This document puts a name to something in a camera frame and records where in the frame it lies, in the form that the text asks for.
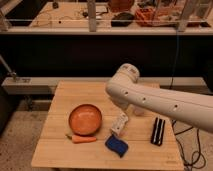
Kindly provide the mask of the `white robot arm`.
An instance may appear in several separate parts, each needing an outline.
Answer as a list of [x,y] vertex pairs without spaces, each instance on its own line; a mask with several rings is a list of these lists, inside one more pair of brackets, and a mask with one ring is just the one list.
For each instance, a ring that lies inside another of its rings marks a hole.
[[106,83],[106,92],[119,99],[213,133],[213,96],[154,88],[138,84],[139,70],[119,67]]

